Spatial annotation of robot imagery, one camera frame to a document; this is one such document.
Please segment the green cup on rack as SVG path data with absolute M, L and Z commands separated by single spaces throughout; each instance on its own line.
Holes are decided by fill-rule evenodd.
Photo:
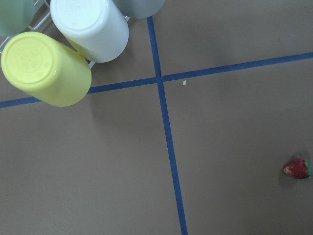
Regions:
M 19 34 L 32 22 L 35 14 L 32 0 L 0 1 L 0 36 Z

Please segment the white cup on rack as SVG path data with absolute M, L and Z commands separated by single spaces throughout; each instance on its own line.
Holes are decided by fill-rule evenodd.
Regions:
M 59 31 L 90 61 L 112 61 L 127 46 L 129 27 L 112 0 L 52 0 L 50 13 Z

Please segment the yellow cup on rack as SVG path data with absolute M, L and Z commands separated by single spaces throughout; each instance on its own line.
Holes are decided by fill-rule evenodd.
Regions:
M 56 107 L 76 104 L 91 86 L 85 58 L 39 32 L 13 37 L 3 49 L 1 69 L 11 85 Z

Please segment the grey cup on rack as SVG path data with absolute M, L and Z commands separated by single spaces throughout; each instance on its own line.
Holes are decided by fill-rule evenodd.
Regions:
M 114 0 L 113 2 L 123 15 L 143 19 L 157 13 L 165 0 Z

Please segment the strawberry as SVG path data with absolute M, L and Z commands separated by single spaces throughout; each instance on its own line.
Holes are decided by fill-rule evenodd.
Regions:
M 310 178 L 312 169 L 307 160 L 296 158 L 283 167 L 283 172 L 295 179 L 306 179 Z

